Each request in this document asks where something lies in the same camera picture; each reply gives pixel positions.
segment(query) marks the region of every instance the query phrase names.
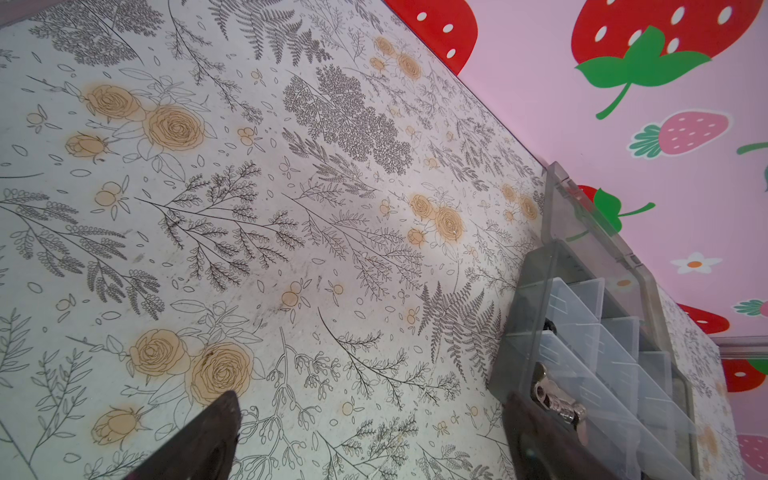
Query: strawberry wallpaper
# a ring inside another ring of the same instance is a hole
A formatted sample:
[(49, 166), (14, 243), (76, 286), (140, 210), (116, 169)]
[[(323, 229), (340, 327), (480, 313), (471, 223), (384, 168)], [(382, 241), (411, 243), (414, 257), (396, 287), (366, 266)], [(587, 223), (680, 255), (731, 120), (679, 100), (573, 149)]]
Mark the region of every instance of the strawberry wallpaper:
[[(768, 335), (763, 0), (467, 3), (478, 33), (459, 78), (565, 166), (706, 334)], [(746, 477), (766, 478), (768, 425), (750, 419), (768, 369), (723, 367)]]

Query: branch print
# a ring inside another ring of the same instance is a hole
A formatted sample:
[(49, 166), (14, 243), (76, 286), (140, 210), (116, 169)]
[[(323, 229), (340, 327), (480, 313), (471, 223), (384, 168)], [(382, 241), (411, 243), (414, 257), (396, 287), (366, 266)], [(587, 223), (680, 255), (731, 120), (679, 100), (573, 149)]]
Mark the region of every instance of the branch print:
[(211, 42), (194, 34), (184, 22), (174, 17), (174, 13), (170, 9), (170, 0), (168, 0), (168, 14), (174, 24), (174, 30), (168, 32), (168, 36), (172, 39), (167, 44), (168, 48), (177, 60), (185, 59), (194, 63), (190, 73), (194, 78), (195, 85), (202, 85), (206, 79), (211, 80), (219, 89), (219, 97), (231, 111), (237, 111), (239, 108), (243, 118), (256, 125), (260, 124), (263, 120), (261, 110), (251, 106), (245, 100), (239, 100), (240, 86), (234, 81), (219, 76), (226, 70), (224, 63), (211, 61), (200, 52), (200, 48), (210, 47)]
[(304, 240), (292, 231), (299, 224), (288, 217), (286, 210), (277, 211), (269, 222), (256, 223), (258, 216), (252, 205), (258, 193), (249, 179), (259, 175), (261, 169), (246, 162), (237, 169), (226, 167), (209, 180), (204, 180), (202, 174), (193, 176), (184, 190), (165, 204), (137, 200), (161, 213), (158, 225), (176, 248), (184, 250), (185, 244), (191, 244), (187, 258), (190, 278), (200, 280), (205, 274), (210, 284), (223, 292), (228, 286), (239, 286), (241, 276), (250, 275), (252, 260), (258, 260), (264, 269), (288, 261), (281, 250), (269, 245), (272, 239), (267, 235), (274, 235), (275, 241), (288, 250), (304, 246)]
[(328, 155), (326, 149), (317, 140), (302, 139), (296, 132), (283, 129), (283, 138), (288, 142), (290, 150), (301, 158), (313, 157), (319, 161), (313, 164), (317, 177), (326, 182), (323, 188), (334, 188), (340, 184), (343, 191), (360, 198), (374, 198), (378, 188), (371, 187), (362, 180), (362, 171), (359, 167), (339, 154)]
[[(63, 277), (65, 272), (80, 275), (87, 272), (88, 289), (96, 292), (102, 302), (123, 303), (127, 298), (137, 315), (143, 310), (157, 319), (158, 313), (165, 310), (165, 303), (155, 295), (160, 291), (155, 276), (139, 269), (121, 273), (107, 262), (114, 257), (127, 260), (121, 251), (125, 244), (114, 239), (123, 239), (124, 235), (79, 225), (73, 218), (78, 213), (76, 209), (50, 200), (43, 193), (6, 189), (4, 197), (0, 200), (0, 210), (25, 227), (11, 233), (11, 238), (16, 250), (26, 260), (37, 257), (40, 264), (55, 276)], [(64, 229), (54, 228), (49, 222), (63, 223)], [(87, 265), (82, 258), (88, 259)]]
[(447, 376), (438, 376), (433, 380), (429, 376), (432, 370), (424, 362), (416, 364), (413, 370), (400, 375), (400, 370), (408, 366), (408, 355), (404, 349), (400, 349), (394, 359), (360, 359), (358, 350), (367, 353), (371, 348), (377, 348), (381, 340), (381, 332), (376, 335), (368, 335), (366, 338), (351, 336), (350, 334), (335, 336), (318, 310), (320, 321), (328, 330), (336, 343), (344, 349), (349, 361), (344, 367), (347, 379), (354, 379), (353, 389), (360, 395), (370, 399), (374, 393), (374, 386), (384, 383), (387, 386), (388, 403), (393, 404), (399, 410), (405, 406), (402, 397), (403, 387), (416, 389), (419, 392), (419, 400), (438, 405), (440, 395), (445, 400), (453, 400), (458, 395), (458, 378), (454, 372)]
[(395, 417), (382, 422), (377, 429), (373, 428), (373, 420), (366, 420), (357, 428), (355, 435), (338, 445), (332, 444), (320, 434), (329, 457), (323, 466), (323, 479), (335, 480), (342, 478), (340, 475), (345, 472), (358, 472), (363, 478), (372, 478), (380, 473), (385, 480), (395, 480), (398, 470), (408, 460), (410, 445), (406, 439), (418, 433), (415, 415), (411, 414), (404, 420)]
[(407, 288), (418, 289), (421, 284), (422, 254), (406, 244), (399, 231), (368, 227), (368, 219), (362, 214), (340, 211), (328, 220), (308, 207), (299, 199), (292, 198), (307, 215), (302, 223), (303, 232), (312, 245), (327, 247), (329, 252), (342, 260), (348, 256), (358, 270), (360, 286), (371, 298), (382, 300), (389, 289), (386, 283), (392, 273), (400, 275), (400, 283)]

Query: floral wallpaper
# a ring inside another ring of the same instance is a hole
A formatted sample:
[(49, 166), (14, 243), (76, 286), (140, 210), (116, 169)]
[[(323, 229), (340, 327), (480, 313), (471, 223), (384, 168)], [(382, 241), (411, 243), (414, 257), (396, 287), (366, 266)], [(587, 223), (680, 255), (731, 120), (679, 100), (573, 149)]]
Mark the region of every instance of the floral wallpaper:
[(485, 391), (543, 171), (383, 3), (77, 0), (0, 31), (0, 458), (514, 478)]

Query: fern print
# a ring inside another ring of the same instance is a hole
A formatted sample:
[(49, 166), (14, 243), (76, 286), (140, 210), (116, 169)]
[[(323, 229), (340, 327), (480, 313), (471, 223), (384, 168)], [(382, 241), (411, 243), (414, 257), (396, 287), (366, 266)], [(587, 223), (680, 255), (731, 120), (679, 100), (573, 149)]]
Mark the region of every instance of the fern print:
[[(0, 200), (0, 210), (13, 215), (26, 226), (11, 233), (16, 250), (26, 260), (37, 257), (40, 264), (55, 276), (63, 277), (65, 272), (80, 275), (87, 272), (88, 289), (96, 292), (99, 300), (123, 303), (128, 299), (137, 315), (143, 310), (157, 320), (158, 313), (165, 310), (165, 303), (155, 295), (160, 291), (155, 276), (139, 269), (121, 273), (107, 262), (114, 257), (127, 260), (121, 251), (125, 244), (114, 239), (124, 239), (124, 235), (104, 228), (78, 225), (73, 218), (78, 213), (76, 209), (50, 200), (43, 193), (6, 189), (4, 196), (5, 199)], [(52, 228), (48, 224), (52, 220), (65, 223), (65, 228)], [(71, 251), (73, 247), (81, 258), (90, 257), (87, 266)]]
[(405, 406), (402, 389), (406, 386), (411, 390), (416, 389), (419, 392), (419, 399), (432, 405), (439, 404), (440, 395), (445, 400), (453, 400), (458, 395), (458, 378), (454, 372), (450, 372), (447, 376), (438, 376), (433, 380), (429, 376), (432, 369), (426, 363), (419, 362), (413, 370), (400, 375), (400, 370), (408, 366), (408, 355), (404, 349), (400, 349), (394, 359), (360, 359), (358, 351), (367, 353), (371, 348), (376, 348), (382, 333), (369, 334), (364, 339), (349, 333), (335, 336), (319, 310), (318, 314), (328, 333), (349, 357), (349, 361), (344, 366), (344, 371), (347, 372), (346, 378), (353, 379), (352, 388), (360, 395), (370, 399), (374, 393), (374, 386), (384, 383), (387, 387), (386, 401), (401, 411)]
[(404, 175), (413, 162), (411, 146), (397, 140), (391, 119), (365, 106), (360, 81), (334, 65), (317, 68), (316, 74), (317, 88), (294, 75), (283, 91), (285, 108), (296, 122), (308, 127), (313, 139), (322, 135), (355, 161), (367, 161), (372, 154), (388, 174)]
[(162, 14), (147, 0), (74, 0), (62, 2), (30, 18), (30, 33), (50, 38), (53, 47), (74, 55), (77, 63), (109, 67), (137, 59), (121, 34), (156, 36)]
[[(304, 240), (292, 231), (299, 224), (286, 210), (277, 211), (267, 223), (256, 223), (253, 202), (258, 193), (250, 178), (259, 175), (261, 169), (246, 162), (237, 169), (226, 167), (209, 180), (202, 174), (193, 176), (184, 190), (165, 204), (139, 199), (161, 213), (158, 225), (176, 248), (184, 250), (185, 244), (192, 245), (187, 258), (190, 278), (200, 280), (205, 274), (210, 284), (223, 292), (242, 284), (241, 277), (250, 275), (252, 260), (258, 260), (264, 269), (288, 261), (283, 251), (269, 245), (272, 239), (267, 234), (274, 235), (288, 250), (304, 246)], [(200, 195), (203, 189), (205, 200)], [(229, 212), (229, 216), (222, 217), (218, 210)], [(232, 226), (232, 230), (221, 225)]]
[(271, 47), (276, 63), (283, 60), (286, 48), (294, 67), (299, 64), (302, 55), (309, 63), (331, 59), (320, 41), (312, 38), (312, 30), (302, 31), (303, 20), (294, 18), (294, 10), (278, 9), (283, 0), (209, 1), (209, 9), (224, 37), (230, 39), (229, 22), (235, 18), (256, 60), (264, 54), (265, 43)]
[(373, 428), (373, 420), (366, 420), (357, 428), (355, 435), (334, 445), (323, 434), (320, 438), (328, 449), (328, 462), (323, 466), (323, 479), (337, 478), (371, 478), (381, 474), (385, 480), (395, 480), (398, 470), (408, 460), (407, 438), (416, 436), (419, 427), (416, 425), (414, 414), (400, 420), (395, 417), (388, 422), (382, 422), (377, 429)]
[(462, 356), (470, 353), (472, 356), (468, 361), (473, 371), (487, 381), (488, 369), (496, 359), (498, 341), (503, 333), (501, 310), (496, 312), (493, 302), (481, 310), (484, 297), (485, 290), (472, 297), (471, 283), (457, 292), (444, 293), (440, 282), (432, 295), (426, 285), (419, 295), (424, 302), (419, 335), (427, 327), (431, 329), (432, 362), (437, 362), (442, 344), (446, 344), (448, 356), (464, 380)]

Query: dark brown object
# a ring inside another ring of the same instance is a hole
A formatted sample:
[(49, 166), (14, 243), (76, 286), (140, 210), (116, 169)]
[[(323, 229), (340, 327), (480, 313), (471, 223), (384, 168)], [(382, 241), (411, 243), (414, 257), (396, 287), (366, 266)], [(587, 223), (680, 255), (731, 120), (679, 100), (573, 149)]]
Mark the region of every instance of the dark brown object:
[(241, 418), (237, 395), (225, 392), (125, 480), (227, 480)]
[(545, 410), (512, 392), (502, 414), (521, 480), (618, 480)]

